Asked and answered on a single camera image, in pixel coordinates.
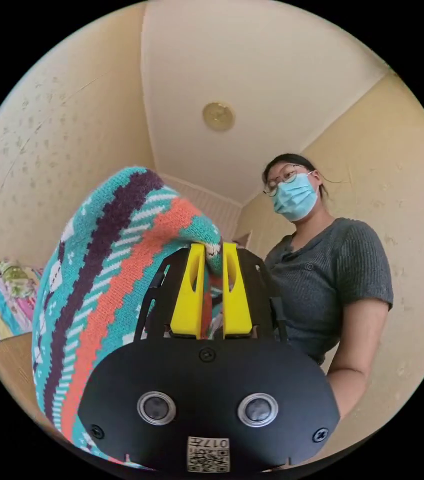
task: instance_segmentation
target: gray t-shirt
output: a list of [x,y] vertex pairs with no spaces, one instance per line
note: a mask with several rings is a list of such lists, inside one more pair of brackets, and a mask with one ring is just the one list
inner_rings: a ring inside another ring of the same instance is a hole
[[392,308],[390,267],[378,235],[362,221],[337,218],[297,251],[292,238],[285,236],[265,265],[280,289],[289,343],[322,364],[340,340],[344,306],[376,298]]

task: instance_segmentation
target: glasses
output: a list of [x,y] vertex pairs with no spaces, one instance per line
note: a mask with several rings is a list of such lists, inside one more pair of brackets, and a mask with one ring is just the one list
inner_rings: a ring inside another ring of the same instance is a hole
[[301,167],[302,165],[296,165],[293,163],[287,164],[281,171],[280,175],[276,178],[269,180],[265,186],[263,192],[267,194],[269,197],[273,197],[277,194],[278,184],[279,183],[286,183],[289,184],[295,180],[297,176],[297,167]]

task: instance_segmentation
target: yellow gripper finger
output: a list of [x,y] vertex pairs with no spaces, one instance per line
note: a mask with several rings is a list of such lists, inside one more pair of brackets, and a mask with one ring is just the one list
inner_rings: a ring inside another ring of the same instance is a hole
[[252,319],[238,261],[237,246],[223,244],[223,337],[248,336]]
[[170,322],[170,330],[175,335],[200,338],[204,269],[205,246],[193,243]]

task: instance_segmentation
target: black fisheye border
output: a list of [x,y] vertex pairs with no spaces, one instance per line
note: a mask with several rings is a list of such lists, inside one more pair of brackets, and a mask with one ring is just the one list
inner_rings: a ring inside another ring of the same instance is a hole
[[[52,47],[86,24],[132,1],[55,1],[43,5],[0,4],[0,105],[20,78]],[[424,5],[293,1],[346,30],[383,58],[424,108]],[[352,478],[424,473],[424,381],[401,411],[368,438],[323,460],[288,470],[248,475],[255,479]],[[0,382],[0,474],[146,480],[171,478],[88,455],[51,439],[21,410]],[[184,478],[204,478],[202,475]],[[238,478],[220,474],[217,478]]]

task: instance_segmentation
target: cartoon print fabric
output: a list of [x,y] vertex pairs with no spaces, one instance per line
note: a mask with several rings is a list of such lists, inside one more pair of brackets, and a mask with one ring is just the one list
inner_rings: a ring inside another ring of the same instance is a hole
[[42,270],[0,262],[0,340],[32,331]]

